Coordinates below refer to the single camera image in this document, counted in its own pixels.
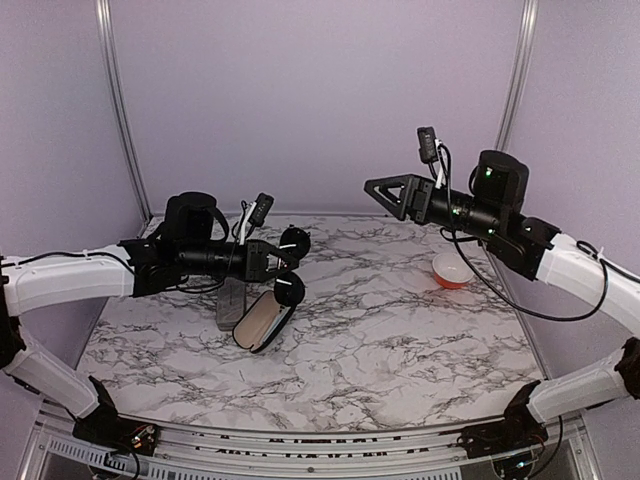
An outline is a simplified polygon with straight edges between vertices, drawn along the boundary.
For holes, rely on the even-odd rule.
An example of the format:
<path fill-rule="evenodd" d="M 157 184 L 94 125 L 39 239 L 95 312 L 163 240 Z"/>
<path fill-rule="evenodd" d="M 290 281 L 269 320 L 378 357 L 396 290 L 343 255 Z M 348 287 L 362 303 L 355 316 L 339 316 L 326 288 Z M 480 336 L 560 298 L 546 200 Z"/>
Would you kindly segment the black rimless sunglasses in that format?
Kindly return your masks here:
<path fill-rule="evenodd" d="M 281 235 L 279 249 L 293 257 L 296 261 L 302 260 L 311 248 L 311 239 L 305 230 L 290 225 Z M 279 275 L 274 284 L 276 301 L 285 307 L 296 307 L 305 297 L 305 285 L 295 273 L 297 266 Z"/>

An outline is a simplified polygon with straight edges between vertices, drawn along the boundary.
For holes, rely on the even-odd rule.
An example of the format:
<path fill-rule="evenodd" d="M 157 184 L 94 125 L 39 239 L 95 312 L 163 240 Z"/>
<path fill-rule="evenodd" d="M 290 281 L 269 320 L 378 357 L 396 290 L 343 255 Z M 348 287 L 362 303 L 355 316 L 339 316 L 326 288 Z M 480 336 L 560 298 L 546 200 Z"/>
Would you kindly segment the grey marbled glasses case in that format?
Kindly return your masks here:
<path fill-rule="evenodd" d="M 217 290 L 216 326 L 222 332 L 234 329 L 246 309 L 246 286 L 234 278 L 227 278 Z"/>

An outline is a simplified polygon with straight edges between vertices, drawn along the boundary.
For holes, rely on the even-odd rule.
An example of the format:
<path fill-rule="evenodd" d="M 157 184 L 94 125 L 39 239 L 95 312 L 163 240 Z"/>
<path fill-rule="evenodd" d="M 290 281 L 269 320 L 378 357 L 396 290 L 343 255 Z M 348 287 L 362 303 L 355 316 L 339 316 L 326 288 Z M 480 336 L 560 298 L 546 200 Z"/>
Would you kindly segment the black glasses case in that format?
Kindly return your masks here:
<path fill-rule="evenodd" d="M 280 306 L 272 291 L 262 293 L 251 304 L 241 320 L 234 327 L 232 337 L 236 344 L 252 354 L 257 354 L 266 349 L 293 315 L 291 315 L 273 340 L 265 344 L 263 337 L 278 313 Z"/>

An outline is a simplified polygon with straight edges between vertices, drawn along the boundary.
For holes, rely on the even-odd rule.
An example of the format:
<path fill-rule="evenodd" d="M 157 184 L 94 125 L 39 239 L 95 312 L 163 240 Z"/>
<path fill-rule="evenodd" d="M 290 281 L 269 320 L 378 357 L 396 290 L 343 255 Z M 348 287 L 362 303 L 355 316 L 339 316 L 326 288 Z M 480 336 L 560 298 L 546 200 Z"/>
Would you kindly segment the light blue cloth front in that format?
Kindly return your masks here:
<path fill-rule="evenodd" d="M 280 306 L 278 313 L 274 317 L 273 322 L 271 323 L 269 329 L 265 332 L 265 335 L 263 337 L 263 342 L 265 344 L 268 344 L 273 340 L 273 338 L 278 334 L 283 325 L 289 320 L 294 310 L 295 308 L 291 306 Z"/>

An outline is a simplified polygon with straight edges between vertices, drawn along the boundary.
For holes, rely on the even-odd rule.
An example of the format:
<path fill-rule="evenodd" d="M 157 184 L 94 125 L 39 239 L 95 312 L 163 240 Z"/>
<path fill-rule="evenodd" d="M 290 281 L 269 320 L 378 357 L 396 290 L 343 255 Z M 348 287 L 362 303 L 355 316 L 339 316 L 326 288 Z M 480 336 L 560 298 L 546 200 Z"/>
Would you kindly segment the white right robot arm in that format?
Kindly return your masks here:
<path fill-rule="evenodd" d="M 364 184 L 365 192 L 395 218 L 464 232 L 510 270 L 570 293 L 630 332 L 624 345 L 604 359 L 523 389 L 495 428 L 496 440 L 506 448 L 529 437 L 534 422 L 544 424 L 572 411 L 639 396 L 638 276 L 609 262 L 588 242 L 523 215 L 528 176 L 528 168 L 516 158 L 484 150 L 470 194 L 414 174 Z"/>

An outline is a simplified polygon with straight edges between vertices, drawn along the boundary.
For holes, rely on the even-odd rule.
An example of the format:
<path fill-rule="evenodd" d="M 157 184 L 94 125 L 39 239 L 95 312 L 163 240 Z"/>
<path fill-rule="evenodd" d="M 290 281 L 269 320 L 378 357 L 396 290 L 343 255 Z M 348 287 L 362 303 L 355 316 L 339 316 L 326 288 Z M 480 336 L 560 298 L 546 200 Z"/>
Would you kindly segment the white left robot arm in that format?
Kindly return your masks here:
<path fill-rule="evenodd" d="M 102 443 L 119 444 L 126 423 L 103 384 L 78 374 L 40 345 L 20 316 L 94 298 L 212 293 L 230 278 L 263 284 L 290 277 L 307 245 L 275 246 L 251 236 L 263 226 L 272 204 L 272 196 L 259 194 L 231 228 L 213 196 L 183 192 L 169 198 L 163 221 L 145 238 L 97 250 L 2 260 L 2 371 L 58 402 L 74 419 L 86 421 Z"/>

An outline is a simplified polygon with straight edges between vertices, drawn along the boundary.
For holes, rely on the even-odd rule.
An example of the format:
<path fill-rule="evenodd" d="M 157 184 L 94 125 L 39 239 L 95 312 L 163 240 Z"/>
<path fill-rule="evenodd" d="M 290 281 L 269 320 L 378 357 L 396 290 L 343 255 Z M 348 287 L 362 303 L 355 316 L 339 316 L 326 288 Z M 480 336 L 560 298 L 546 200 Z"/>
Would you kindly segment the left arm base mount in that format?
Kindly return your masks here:
<path fill-rule="evenodd" d="M 85 417 L 74 418 L 73 436 L 77 439 L 126 452 L 152 456 L 160 427 L 146 421 L 122 417 L 104 385 L 89 376 L 97 393 L 98 405 Z"/>

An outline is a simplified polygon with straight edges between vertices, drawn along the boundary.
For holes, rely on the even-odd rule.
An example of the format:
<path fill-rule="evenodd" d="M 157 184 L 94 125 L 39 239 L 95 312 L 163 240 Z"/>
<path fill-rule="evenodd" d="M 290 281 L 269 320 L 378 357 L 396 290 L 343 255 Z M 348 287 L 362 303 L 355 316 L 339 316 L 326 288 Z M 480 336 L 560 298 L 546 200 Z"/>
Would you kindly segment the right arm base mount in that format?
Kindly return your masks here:
<path fill-rule="evenodd" d="M 503 418 L 464 427 L 457 439 L 469 459 L 506 453 L 548 440 L 544 420 L 534 418 L 528 409 L 533 390 L 540 380 L 523 386 L 506 406 Z"/>

